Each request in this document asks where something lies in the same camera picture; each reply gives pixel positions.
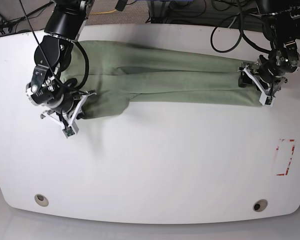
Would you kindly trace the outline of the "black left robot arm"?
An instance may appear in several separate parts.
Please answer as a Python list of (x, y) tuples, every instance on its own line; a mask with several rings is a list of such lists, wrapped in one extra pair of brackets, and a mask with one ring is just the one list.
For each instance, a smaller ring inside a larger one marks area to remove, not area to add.
[(239, 68), (239, 87), (255, 85), (261, 92), (261, 105), (272, 106), (275, 93), (288, 82), (285, 74), (294, 73), (300, 68), (297, 24), (291, 17), (288, 0), (257, 0), (256, 5), (261, 15), (263, 35), (269, 41), (271, 50), (259, 48), (268, 57), (260, 55), (257, 62), (242, 64)]

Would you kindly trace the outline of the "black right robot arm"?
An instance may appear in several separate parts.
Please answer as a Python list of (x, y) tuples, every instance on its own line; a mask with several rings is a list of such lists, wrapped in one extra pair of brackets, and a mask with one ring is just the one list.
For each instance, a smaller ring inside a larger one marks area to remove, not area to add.
[[(35, 68), (31, 82), (26, 86), (26, 96), (35, 106), (46, 106), (48, 109), (40, 117), (54, 121), (68, 138), (79, 132), (76, 119), (87, 99), (96, 94), (94, 90), (82, 91), (88, 80), (90, 63), (78, 42), (94, 1), (56, 0), (54, 4), (44, 29), (46, 35), (37, 42)], [(76, 78), (62, 82), (61, 73), (69, 67), (74, 47), (83, 55), (83, 79), (81, 82)]]

